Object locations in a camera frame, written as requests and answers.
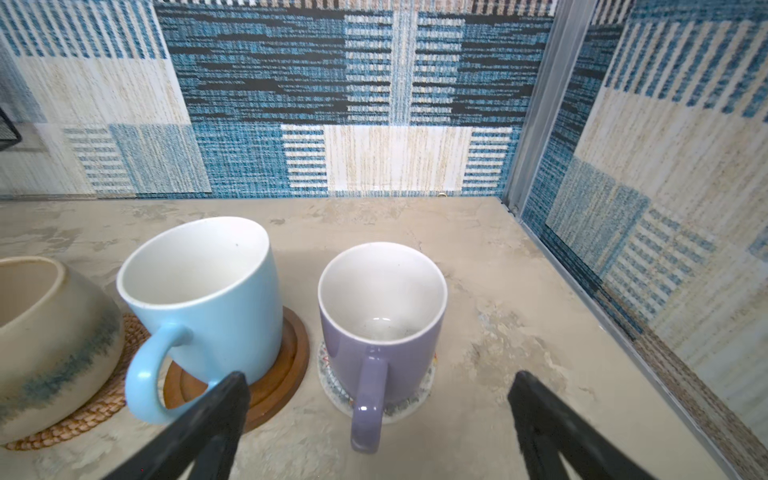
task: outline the light blue mug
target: light blue mug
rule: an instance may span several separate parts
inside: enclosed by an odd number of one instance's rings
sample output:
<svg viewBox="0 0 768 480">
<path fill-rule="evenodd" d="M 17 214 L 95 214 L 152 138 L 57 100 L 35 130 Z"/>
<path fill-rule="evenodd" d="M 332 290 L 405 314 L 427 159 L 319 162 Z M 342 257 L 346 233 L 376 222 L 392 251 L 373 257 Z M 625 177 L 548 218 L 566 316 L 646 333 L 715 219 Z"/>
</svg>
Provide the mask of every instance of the light blue mug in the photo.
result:
<svg viewBox="0 0 768 480">
<path fill-rule="evenodd" d="M 274 364 L 283 331 L 277 271 L 266 230 L 239 217 L 185 223 L 133 252 L 118 292 L 152 334 L 128 368 L 125 398 L 140 420 L 166 423 L 157 377 L 166 355 L 216 385 L 234 371 L 256 382 Z"/>
</svg>

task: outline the purple mug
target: purple mug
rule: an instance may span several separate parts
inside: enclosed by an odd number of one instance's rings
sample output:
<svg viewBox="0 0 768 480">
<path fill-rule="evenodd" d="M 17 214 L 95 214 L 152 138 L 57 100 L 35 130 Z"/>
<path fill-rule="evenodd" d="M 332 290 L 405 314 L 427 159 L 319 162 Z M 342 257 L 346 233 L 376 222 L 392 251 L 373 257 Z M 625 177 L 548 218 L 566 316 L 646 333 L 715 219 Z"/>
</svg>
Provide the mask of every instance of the purple mug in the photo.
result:
<svg viewBox="0 0 768 480">
<path fill-rule="evenodd" d="M 328 263 L 317 297 L 331 369 L 355 399 L 352 448 L 376 453 L 385 402 L 411 396 L 435 355 L 445 278 L 418 250 L 364 243 Z"/>
</svg>

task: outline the white round coaster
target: white round coaster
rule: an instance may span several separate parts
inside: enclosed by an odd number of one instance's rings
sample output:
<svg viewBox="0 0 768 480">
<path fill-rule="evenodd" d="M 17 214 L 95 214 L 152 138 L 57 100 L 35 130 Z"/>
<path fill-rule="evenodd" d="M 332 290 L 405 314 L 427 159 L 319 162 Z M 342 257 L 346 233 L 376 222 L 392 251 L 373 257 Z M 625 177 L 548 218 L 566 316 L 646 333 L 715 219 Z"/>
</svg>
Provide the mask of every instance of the white round coaster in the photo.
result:
<svg viewBox="0 0 768 480">
<path fill-rule="evenodd" d="M 411 415 L 427 400 L 429 392 L 432 390 L 432 384 L 435 381 L 436 370 L 437 355 L 432 358 L 432 364 L 427 369 L 426 375 L 424 375 L 422 382 L 413 395 L 397 403 L 384 405 L 384 416 L 382 417 L 384 425 L 397 422 Z M 325 342 L 321 342 L 320 347 L 317 349 L 317 375 L 320 377 L 320 385 L 323 386 L 323 391 L 328 395 L 331 403 L 341 410 L 342 413 L 352 418 L 354 401 L 344 387 L 341 386 L 336 376 L 333 375 Z"/>
</svg>

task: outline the patchwork wallpaper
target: patchwork wallpaper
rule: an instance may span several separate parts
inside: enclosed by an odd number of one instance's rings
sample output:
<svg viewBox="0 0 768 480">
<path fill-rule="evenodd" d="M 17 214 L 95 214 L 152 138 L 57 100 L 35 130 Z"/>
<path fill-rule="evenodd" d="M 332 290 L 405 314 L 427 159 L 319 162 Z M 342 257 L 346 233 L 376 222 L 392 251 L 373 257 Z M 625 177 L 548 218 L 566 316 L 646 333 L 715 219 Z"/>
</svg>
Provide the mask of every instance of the patchwork wallpaper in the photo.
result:
<svg viewBox="0 0 768 480">
<path fill-rule="evenodd" d="M 629 3 L 598 2 L 523 221 L 768 478 L 768 2 Z"/>
<path fill-rule="evenodd" d="M 553 0 L 0 0 L 0 196 L 501 196 Z"/>
</svg>

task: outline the mug handle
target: mug handle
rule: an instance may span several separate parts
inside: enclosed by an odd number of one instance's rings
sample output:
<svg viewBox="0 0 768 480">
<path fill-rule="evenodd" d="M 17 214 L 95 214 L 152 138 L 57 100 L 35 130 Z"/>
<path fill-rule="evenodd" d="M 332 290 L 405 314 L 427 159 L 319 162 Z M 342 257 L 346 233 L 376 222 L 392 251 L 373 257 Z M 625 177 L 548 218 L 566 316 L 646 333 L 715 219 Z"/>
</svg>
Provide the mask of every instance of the mug handle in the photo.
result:
<svg viewBox="0 0 768 480">
<path fill-rule="evenodd" d="M 144 342 L 131 360 L 125 377 L 125 402 L 131 413 L 141 421 L 157 424 L 173 422 L 194 404 L 192 401 L 175 409 L 166 409 L 157 391 L 157 377 L 168 350 L 187 345 L 191 340 L 192 330 L 176 323 L 166 323 Z"/>
<path fill-rule="evenodd" d="M 356 452 L 376 453 L 379 450 L 388 369 L 384 359 L 367 356 L 362 361 L 349 439 Z"/>
</svg>

